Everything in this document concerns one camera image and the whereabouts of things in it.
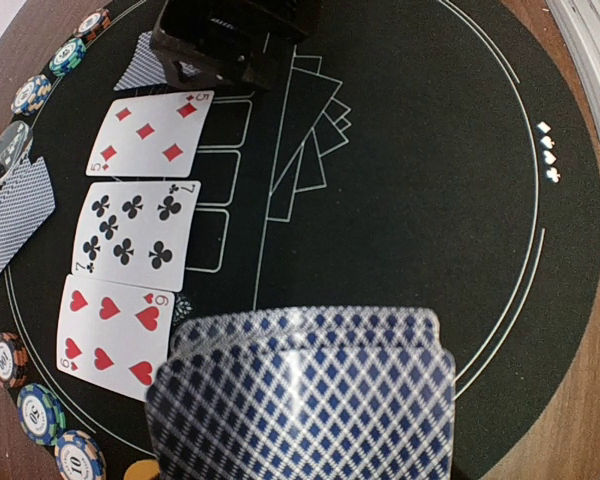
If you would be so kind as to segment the five of diamonds card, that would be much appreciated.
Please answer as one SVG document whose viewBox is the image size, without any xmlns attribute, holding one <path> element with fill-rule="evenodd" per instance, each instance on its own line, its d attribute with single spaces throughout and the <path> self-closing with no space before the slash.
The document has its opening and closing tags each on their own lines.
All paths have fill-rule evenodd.
<svg viewBox="0 0 600 480">
<path fill-rule="evenodd" d="M 189 176 L 212 90 L 121 98 L 111 103 L 90 153 L 91 177 Z"/>
</svg>

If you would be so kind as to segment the orange hundred chip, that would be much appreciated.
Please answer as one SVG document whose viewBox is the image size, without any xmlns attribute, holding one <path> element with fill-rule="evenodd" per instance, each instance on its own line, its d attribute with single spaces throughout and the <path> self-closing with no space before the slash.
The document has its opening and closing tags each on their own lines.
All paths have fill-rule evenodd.
<svg viewBox="0 0 600 480">
<path fill-rule="evenodd" d="M 21 387 L 27 382 L 29 355 L 19 335 L 0 333 L 0 386 Z"/>
<path fill-rule="evenodd" d="M 86 38 L 88 41 L 96 38 L 111 24 L 111 16 L 106 8 L 99 8 L 86 16 L 74 30 L 76 38 Z"/>
</svg>

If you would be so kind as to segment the six of hearts card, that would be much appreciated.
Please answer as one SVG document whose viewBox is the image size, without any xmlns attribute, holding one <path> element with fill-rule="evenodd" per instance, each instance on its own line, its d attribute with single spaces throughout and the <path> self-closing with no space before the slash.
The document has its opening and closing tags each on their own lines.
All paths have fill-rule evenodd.
<svg viewBox="0 0 600 480">
<path fill-rule="evenodd" d="M 143 402 L 166 360 L 171 292 L 69 274 L 56 336 L 63 373 Z"/>
</svg>

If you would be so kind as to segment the dealt card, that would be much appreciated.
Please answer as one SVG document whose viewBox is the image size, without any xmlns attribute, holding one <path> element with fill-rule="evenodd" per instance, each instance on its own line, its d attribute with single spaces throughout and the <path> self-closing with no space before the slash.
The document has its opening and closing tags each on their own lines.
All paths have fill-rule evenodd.
<svg viewBox="0 0 600 480">
<path fill-rule="evenodd" d="M 54 210 L 45 159 L 24 159 L 0 189 L 0 273 Z"/>
</svg>

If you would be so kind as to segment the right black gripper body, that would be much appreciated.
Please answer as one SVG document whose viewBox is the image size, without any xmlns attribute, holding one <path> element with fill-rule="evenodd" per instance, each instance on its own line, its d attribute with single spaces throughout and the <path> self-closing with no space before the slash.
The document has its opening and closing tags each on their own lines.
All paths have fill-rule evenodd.
<svg viewBox="0 0 600 480">
<path fill-rule="evenodd" d="M 167 1 L 149 46 L 182 90 L 271 91 L 284 50 L 310 36 L 319 1 Z"/>
</svg>

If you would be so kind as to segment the orange big blind button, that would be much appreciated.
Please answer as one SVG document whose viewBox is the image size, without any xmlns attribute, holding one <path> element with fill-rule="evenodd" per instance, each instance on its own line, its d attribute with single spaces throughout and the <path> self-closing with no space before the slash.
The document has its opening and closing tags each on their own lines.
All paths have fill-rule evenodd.
<svg viewBox="0 0 600 480">
<path fill-rule="evenodd" d="M 154 459 L 143 459 L 132 463 L 125 471 L 124 480 L 159 480 L 160 467 Z"/>
</svg>

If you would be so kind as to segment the blue playing card deck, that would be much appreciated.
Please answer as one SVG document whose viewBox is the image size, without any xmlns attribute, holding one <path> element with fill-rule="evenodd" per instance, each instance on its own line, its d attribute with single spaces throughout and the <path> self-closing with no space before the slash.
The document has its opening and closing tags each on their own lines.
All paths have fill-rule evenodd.
<svg viewBox="0 0 600 480">
<path fill-rule="evenodd" d="M 164 479 L 447 479 L 455 361 L 427 308 L 190 319 L 146 401 Z"/>
</svg>

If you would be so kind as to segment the green chip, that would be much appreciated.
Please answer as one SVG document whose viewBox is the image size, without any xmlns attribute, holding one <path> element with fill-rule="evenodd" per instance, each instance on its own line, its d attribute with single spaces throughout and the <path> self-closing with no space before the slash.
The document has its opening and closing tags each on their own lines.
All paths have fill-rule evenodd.
<svg viewBox="0 0 600 480">
<path fill-rule="evenodd" d="M 20 426 L 35 444 L 55 446 L 66 428 L 63 407 L 56 395 L 39 383 L 21 388 L 17 402 Z"/>
</svg>

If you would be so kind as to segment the seven of clubs card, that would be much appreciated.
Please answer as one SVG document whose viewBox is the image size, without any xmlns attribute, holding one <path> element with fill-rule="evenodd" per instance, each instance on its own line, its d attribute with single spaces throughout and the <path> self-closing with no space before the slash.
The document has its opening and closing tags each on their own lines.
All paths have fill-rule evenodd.
<svg viewBox="0 0 600 480">
<path fill-rule="evenodd" d="M 111 181 L 91 184 L 76 228 L 72 273 L 177 292 L 198 181 Z"/>
</svg>

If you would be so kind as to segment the blue chips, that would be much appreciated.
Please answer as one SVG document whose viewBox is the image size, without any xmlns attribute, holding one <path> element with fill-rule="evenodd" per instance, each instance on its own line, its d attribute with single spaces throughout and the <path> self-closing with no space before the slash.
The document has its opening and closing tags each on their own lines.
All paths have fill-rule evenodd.
<svg viewBox="0 0 600 480">
<path fill-rule="evenodd" d="M 52 88 L 43 74 L 29 78 L 16 92 L 11 111 L 14 115 L 29 116 L 39 110 L 47 100 Z"/>
<path fill-rule="evenodd" d="M 55 462 L 62 479 L 101 480 L 106 478 L 106 461 L 98 444 L 80 430 L 68 430 L 58 439 Z"/>
</svg>

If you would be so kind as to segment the green chips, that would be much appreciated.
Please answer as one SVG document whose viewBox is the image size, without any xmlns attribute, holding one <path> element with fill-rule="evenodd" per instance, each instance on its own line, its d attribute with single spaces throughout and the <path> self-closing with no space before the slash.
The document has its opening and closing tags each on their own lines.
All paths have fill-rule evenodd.
<svg viewBox="0 0 600 480">
<path fill-rule="evenodd" d="M 77 68 L 86 55 L 86 46 L 79 38 L 72 38 L 60 47 L 49 62 L 56 77 L 63 77 Z"/>
</svg>

